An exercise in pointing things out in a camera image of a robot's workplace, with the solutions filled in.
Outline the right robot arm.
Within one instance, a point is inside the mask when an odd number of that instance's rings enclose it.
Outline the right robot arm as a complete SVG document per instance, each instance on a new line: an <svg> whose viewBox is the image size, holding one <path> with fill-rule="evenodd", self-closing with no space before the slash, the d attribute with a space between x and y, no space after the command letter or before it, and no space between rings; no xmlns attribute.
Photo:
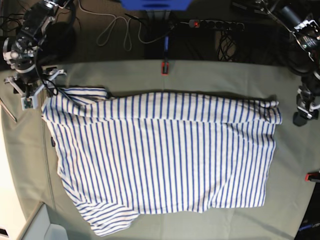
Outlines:
<svg viewBox="0 0 320 240"><path fill-rule="evenodd" d="M29 98L38 83L50 96L58 94L57 71L43 67L63 61L75 50L75 21L72 0L40 0L26 11L16 35L8 37L2 48L4 61L15 71L4 83L11 84L15 94Z"/></svg>

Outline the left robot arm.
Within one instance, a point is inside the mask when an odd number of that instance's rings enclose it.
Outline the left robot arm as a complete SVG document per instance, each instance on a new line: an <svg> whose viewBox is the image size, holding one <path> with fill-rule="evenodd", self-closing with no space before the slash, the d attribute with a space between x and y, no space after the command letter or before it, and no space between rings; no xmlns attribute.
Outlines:
<svg viewBox="0 0 320 240"><path fill-rule="evenodd" d="M310 69L301 71L289 61L284 64L295 75L301 77L296 96L297 111L292 122L302 127L320 116L320 21L306 0L257 0L261 11L284 27L297 45L307 55Z"/></svg>

